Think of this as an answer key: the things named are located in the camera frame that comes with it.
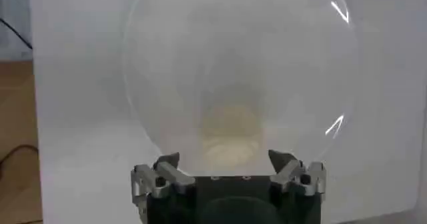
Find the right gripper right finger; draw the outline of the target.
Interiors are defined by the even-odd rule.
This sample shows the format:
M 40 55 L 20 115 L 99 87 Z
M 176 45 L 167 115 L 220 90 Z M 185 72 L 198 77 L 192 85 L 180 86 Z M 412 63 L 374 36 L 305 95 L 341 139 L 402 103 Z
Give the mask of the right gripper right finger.
M 322 162 L 313 161 L 306 167 L 291 153 L 268 150 L 268 157 L 276 172 L 270 182 L 282 193 L 295 191 L 299 195 L 314 196 L 326 193 L 326 168 Z

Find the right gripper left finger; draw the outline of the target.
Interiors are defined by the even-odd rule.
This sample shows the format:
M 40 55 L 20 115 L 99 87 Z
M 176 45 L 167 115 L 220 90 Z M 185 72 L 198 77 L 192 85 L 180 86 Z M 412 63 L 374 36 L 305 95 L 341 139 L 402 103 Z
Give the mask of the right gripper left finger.
M 181 172 L 177 167 L 179 153 L 160 156 L 152 167 L 146 164 L 136 165 L 131 171 L 131 201 L 140 205 L 148 195 L 165 198 L 175 189 L 186 194 L 195 187 L 195 177 Z

